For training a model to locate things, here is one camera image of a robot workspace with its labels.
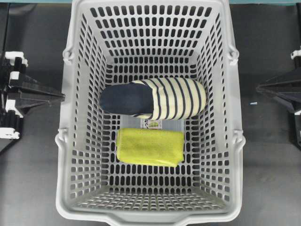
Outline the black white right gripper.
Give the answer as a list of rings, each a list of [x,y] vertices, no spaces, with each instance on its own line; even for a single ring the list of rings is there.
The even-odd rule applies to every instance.
[[[273,99],[285,106],[290,113],[294,113],[294,128],[296,145],[301,145],[301,49],[291,53],[295,62],[295,69],[282,75],[260,83],[257,92]]]

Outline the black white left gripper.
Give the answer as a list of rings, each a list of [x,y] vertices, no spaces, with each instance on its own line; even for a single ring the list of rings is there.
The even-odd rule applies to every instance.
[[[28,61],[20,51],[6,51],[0,57],[0,138],[19,139],[24,114],[39,106],[52,106],[65,100],[61,91],[42,84],[26,72]],[[17,98],[18,89],[10,86],[18,81],[19,87],[29,92],[50,95],[42,98]]]

